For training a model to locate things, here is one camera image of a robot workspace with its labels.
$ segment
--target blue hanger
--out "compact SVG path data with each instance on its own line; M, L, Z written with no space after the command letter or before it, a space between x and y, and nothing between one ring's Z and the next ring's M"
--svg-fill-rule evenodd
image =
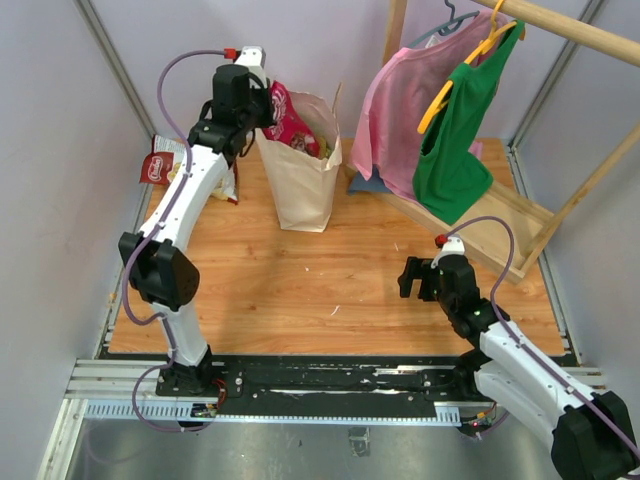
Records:
M459 17L455 18L456 7L449 0L444 0L444 3L451 9L451 16L449 17L449 20L444 22L442 25L438 25L436 28L432 28L427 33L420 35L409 44L409 48L416 48L424 40L429 38L431 35L435 35L436 33L438 33L441 37L446 37L447 35L456 32L462 25L462 22L464 22L467 18L477 17L480 13L479 11L475 11L471 13L465 13L464 15L460 15Z

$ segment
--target gray floor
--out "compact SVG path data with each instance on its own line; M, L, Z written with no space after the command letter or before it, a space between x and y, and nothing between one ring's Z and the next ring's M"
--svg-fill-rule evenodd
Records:
M113 462L104 465L87 455ZM371 427L369 454L349 427L211 425L199 434L163 434L137 421L85 422L67 480L518 479L559 478L547 452L509 418L484 441L451 427Z

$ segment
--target pink clothing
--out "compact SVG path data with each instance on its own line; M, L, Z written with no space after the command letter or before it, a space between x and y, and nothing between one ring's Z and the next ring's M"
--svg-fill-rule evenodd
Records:
M499 14L498 26L506 22ZM371 178L375 165L389 190L415 200L412 180L423 137L417 132L418 124L451 72L487 38L490 29L491 11L482 11L438 45L402 48L378 72L367 91L351 149L351 162L365 179ZM482 144L474 142L469 151L479 158Z

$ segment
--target white wall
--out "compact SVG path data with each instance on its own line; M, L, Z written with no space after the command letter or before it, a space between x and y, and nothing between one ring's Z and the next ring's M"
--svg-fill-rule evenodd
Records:
M35 478L98 338L148 140L70 0L0 15L2 477Z
M535 3L577 16L586 0ZM164 65L176 55L199 48L261 45L267 71L292 90L333 99L344 82L339 117L345 135L355 133L367 88L380 69L388 0L94 0L116 50L161 133L172 134L156 106L155 89ZM484 8L456 0L458 12ZM441 0L411 0L403 45L449 18ZM557 57L563 40L528 28L527 40L514 52L505 81L487 113L483 136L510 139ZM197 120L211 96L211 75L220 62L191 59L171 74L166 97L183 129Z
M640 4L610 1L595 22L640 41ZM535 199L558 209L640 120L640 69L581 47L521 146ZM640 146L565 220L547 252L576 340L640 431Z

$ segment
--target yellow hanger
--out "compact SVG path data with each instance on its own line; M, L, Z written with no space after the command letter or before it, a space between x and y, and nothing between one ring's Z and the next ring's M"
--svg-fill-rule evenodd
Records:
M486 55L487 53L489 53L496 42L500 39L501 35L517 25L517 22L510 22L501 28L497 28L498 25L496 23L496 15L503 2L504 0L500 0L496 4L496 8L494 8L493 13L491 14L491 31L489 32L489 36L486 40L483 40L478 48L471 52L471 54L465 59L464 63L466 63L467 65L470 65L476 58L478 58L478 56ZM523 39L524 30L522 32L522 35L520 36L520 40ZM427 131L427 127L429 126L433 118L438 114L440 110L442 110L447 105L447 103L449 103L449 100L446 100L444 102L443 100L444 97L447 96L447 93L451 91L452 87L453 82L451 80L447 80L447 83L444 84L444 87L442 87L440 93L438 93L438 95L436 95L436 98L433 99L433 102L431 102L431 105L429 105L429 108L422 117L422 120L420 120L420 125L418 125L418 133L424 134L424 132Z

